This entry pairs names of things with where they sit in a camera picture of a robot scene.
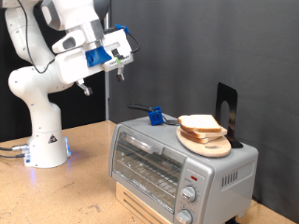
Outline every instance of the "red indicator light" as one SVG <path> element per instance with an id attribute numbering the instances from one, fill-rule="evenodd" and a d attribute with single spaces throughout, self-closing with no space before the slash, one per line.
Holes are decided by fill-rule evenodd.
<path id="1" fill-rule="evenodd" d="M 195 176 L 191 176 L 191 179 L 197 181 L 198 179 Z"/>

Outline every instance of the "toaster oven feet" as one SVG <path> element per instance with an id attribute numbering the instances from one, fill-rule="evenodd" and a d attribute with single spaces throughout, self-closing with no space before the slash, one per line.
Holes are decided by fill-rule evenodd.
<path id="1" fill-rule="evenodd" d="M 228 220 L 227 222 L 225 222 L 225 224 L 240 224 L 235 220 L 235 217 L 233 217 L 232 219 Z"/>

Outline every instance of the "silver toaster oven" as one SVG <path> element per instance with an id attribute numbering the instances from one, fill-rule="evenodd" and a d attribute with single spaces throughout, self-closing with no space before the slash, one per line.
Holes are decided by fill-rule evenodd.
<path id="1" fill-rule="evenodd" d="M 251 204 L 257 149 L 244 144 L 226 157 L 207 158 L 184 147 L 176 129 L 151 126 L 148 117 L 117 125 L 109 175 L 170 223 L 222 224 L 243 216 Z"/>

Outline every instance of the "wooden table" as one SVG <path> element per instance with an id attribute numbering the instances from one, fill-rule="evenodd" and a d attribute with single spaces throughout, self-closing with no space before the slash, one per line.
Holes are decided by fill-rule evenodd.
<path id="1" fill-rule="evenodd" d="M 0 224 L 141 223 L 116 201 L 115 182 L 108 176 L 108 153 L 114 128 L 113 122 L 103 121 L 64 130 L 72 156 L 56 168 L 26 168 L 22 159 L 0 158 Z M 27 138 L 9 141 L 0 147 L 26 141 Z M 242 224 L 294 223 L 256 202 L 238 221 Z"/>

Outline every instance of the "wooden crate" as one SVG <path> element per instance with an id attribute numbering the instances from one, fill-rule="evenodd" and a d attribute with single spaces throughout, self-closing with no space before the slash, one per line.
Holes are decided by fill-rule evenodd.
<path id="1" fill-rule="evenodd" d="M 171 224 L 118 182 L 116 182 L 116 199 L 145 224 Z"/>

